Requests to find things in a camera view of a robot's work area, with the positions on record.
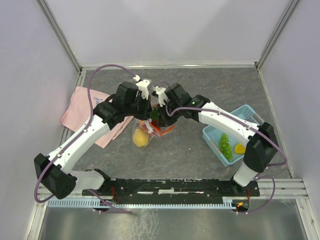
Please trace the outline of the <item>red strawberries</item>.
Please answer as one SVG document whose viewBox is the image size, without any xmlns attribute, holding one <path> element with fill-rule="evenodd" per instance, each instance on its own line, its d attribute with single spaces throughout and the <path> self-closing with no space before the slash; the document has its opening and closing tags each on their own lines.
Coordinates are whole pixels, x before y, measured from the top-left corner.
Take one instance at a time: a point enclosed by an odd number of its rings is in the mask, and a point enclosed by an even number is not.
<svg viewBox="0 0 320 240">
<path fill-rule="evenodd" d="M 160 130 L 154 127 L 148 120 L 140 121 L 139 127 L 152 137 L 160 136 Z"/>
</svg>

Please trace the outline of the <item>clear orange zip top bag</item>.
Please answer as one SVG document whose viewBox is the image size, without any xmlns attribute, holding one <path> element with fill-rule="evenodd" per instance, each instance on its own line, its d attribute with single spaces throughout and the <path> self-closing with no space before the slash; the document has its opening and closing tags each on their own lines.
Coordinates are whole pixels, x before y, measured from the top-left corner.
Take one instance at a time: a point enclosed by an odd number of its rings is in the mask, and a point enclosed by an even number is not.
<svg viewBox="0 0 320 240">
<path fill-rule="evenodd" d="M 175 123 L 171 126 L 159 127 L 158 122 L 149 118 L 148 120 L 134 120 L 132 129 L 132 144 L 138 149 L 145 148 L 153 137 L 163 137 L 175 128 Z"/>
</svg>

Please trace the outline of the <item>yellow pear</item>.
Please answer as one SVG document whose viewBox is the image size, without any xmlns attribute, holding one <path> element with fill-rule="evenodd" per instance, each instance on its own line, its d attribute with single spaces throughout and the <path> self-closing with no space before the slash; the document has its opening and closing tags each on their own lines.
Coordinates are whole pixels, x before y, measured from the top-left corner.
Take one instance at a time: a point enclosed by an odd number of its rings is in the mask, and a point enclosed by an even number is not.
<svg viewBox="0 0 320 240">
<path fill-rule="evenodd" d="M 138 147 L 144 147 L 149 143 L 149 135 L 140 128 L 137 128 L 132 136 L 133 143 Z"/>
</svg>

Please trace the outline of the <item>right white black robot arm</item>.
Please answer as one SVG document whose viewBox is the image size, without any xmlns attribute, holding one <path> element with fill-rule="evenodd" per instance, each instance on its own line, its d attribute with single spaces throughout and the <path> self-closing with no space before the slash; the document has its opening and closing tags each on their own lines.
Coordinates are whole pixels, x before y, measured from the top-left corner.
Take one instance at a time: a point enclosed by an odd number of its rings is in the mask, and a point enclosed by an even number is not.
<svg viewBox="0 0 320 240">
<path fill-rule="evenodd" d="M 243 163 L 229 183 L 231 193 L 242 195 L 249 182 L 262 173 L 279 151 L 272 125 L 243 120 L 202 95 L 191 97 L 183 87 L 175 83 L 169 88 L 153 86 L 152 95 L 158 98 L 158 126 L 169 127 L 184 117 L 219 129 L 245 147 Z"/>
</svg>

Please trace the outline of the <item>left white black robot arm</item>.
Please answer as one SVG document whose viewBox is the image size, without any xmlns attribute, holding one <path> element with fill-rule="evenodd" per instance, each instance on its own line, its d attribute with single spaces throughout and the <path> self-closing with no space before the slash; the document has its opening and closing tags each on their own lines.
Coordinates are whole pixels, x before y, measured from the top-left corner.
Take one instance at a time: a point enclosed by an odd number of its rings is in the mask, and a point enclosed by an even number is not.
<svg viewBox="0 0 320 240">
<path fill-rule="evenodd" d="M 61 200 L 74 190 L 95 190 L 106 195 L 111 183 L 100 170 L 73 171 L 80 157 L 102 136 L 126 117 L 147 120 L 152 111 L 148 87 L 150 80 L 121 83 L 112 99 L 91 110 L 87 121 L 65 143 L 48 155 L 34 158 L 36 185 L 43 185 L 52 196 Z"/>
</svg>

